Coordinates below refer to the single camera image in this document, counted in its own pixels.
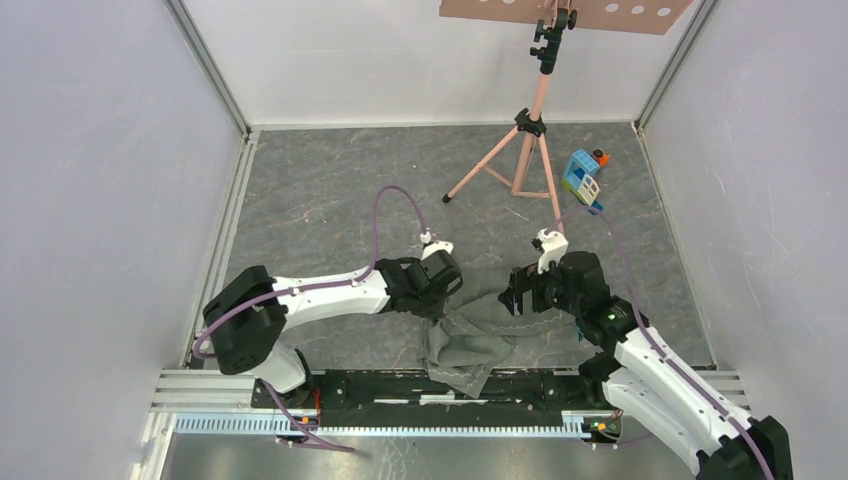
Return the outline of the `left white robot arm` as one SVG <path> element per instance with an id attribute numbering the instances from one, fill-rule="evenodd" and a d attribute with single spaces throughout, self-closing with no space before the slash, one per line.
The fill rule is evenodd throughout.
<path id="1" fill-rule="evenodd" d="M 290 407 L 314 394 L 306 360 L 281 335 L 294 327 L 345 315 L 409 313 L 435 318 L 463 284 L 451 245 L 438 242 L 422 257 L 380 259 L 374 265 L 311 278 L 272 276 L 262 265 L 242 271 L 204 307 L 206 325 L 194 348 L 210 343 L 221 374 L 249 373 L 267 382 Z"/>

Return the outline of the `grey cloth napkin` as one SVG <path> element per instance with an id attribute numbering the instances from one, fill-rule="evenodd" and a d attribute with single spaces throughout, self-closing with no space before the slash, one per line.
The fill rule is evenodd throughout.
<path id="1" fill-rule="evenodd" d="M 519 338 L 574 323 L 572 315 L 556 309 L 514 316 L 498 300 L 508 280 L 505 270 L 463 272 L 463 286 L 423 330 L 423 364 L 431 380 L 477 399 L 493 369 L 514 352 Z"/>

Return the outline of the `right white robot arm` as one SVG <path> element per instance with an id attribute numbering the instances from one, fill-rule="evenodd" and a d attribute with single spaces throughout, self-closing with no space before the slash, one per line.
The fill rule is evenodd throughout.
<path id="1" fill-rule="evenodd" d="M 573 316 L 601 350 L 578 368 L 580 400 L 630 414 L 696 478 L 793 478 L 786 428 L 772 416 L 754 418 L 686 364 L 629 301 L 611 294 L 595 254 L 517 267 L 498 299 L 515 316 Z"/>

